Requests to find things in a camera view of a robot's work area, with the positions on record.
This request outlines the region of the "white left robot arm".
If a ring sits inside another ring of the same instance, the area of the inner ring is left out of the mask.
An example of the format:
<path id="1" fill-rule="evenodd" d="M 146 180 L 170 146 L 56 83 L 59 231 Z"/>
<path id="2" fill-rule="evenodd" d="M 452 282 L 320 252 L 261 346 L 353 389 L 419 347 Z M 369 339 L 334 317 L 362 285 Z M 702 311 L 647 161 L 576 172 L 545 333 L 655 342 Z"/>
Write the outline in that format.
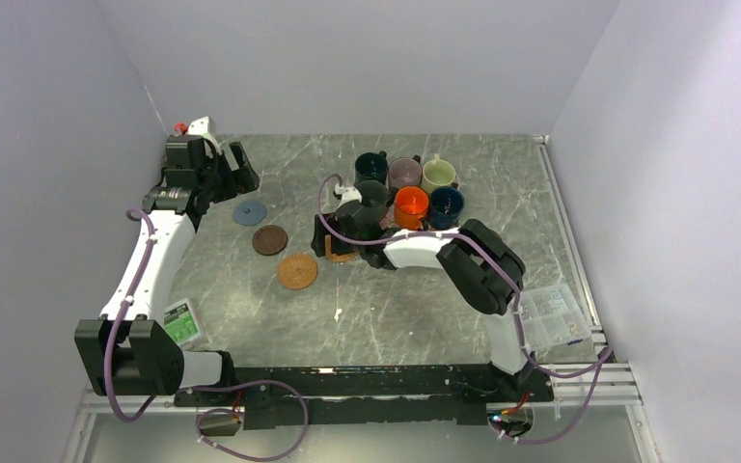
<path id="1" fill-rule="evenodd" d="M 172 395 L 201 386 L 216 405 L 231 402 L 238 378 L 220 351 L 188 352 L 165 330 L 167 299 L 182 256 L 212 204 L 258 189 L 242 145 L 223 150 L 200 135 L 171 136 L 161 180 L 128 211 L 141 229 L 118 289 L 74 341 L 98 395 Z"/>

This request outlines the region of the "blue round coaster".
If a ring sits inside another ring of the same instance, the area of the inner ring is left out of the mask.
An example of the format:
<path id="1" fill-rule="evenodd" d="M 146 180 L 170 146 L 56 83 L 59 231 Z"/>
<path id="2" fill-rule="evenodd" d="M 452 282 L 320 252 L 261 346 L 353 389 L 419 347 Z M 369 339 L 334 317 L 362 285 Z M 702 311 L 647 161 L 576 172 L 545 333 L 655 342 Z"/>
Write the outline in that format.
<path id="1" fill-rule="evenodd" d="M 255 226 L 261 223 L 267 215 L 265 204 L 258 200 L 247 200 L 238 204 L 232 213 L 235 223 L 242 226 Z"/>

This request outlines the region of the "navy blue mug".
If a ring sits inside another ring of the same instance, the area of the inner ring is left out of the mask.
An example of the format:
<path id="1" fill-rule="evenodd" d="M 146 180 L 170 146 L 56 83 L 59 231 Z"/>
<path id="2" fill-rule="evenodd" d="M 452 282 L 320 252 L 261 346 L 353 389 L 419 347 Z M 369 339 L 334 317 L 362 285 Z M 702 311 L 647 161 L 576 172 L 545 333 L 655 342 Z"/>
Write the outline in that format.
<path id="1" fill-rule="evenodd" d="M 429 195 L 427 221 L 431 228 L 444 231 L 457 226 L 465 207 L 464 196 L 450 186 L 438 187 Z"/>

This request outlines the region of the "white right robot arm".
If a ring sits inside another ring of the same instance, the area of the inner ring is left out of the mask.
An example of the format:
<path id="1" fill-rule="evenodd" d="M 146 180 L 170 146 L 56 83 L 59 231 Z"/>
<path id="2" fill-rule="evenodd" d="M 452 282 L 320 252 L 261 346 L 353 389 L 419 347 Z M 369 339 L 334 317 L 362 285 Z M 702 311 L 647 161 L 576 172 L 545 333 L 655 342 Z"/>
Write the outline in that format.
<path id="1" fill-rule="evenodd" d="M 462 299 L 485 318 L 490 362 L 498 368 L 492 377 L 495 392 L 505 400 L 519 398 L 531 385 L 525 367 L 532 357 L 515 321 L 526 271 L 523 260 L 479 220 L 443 231 L 382 228 L 388 209 L 387 201 L 342 193 L 337 209 L 325 213 L 318 199 L 312 247 L 323 255 L 324 238 L 329 236 L 339 252 L 356 252 L 373 268 L 444 271 Z"/>

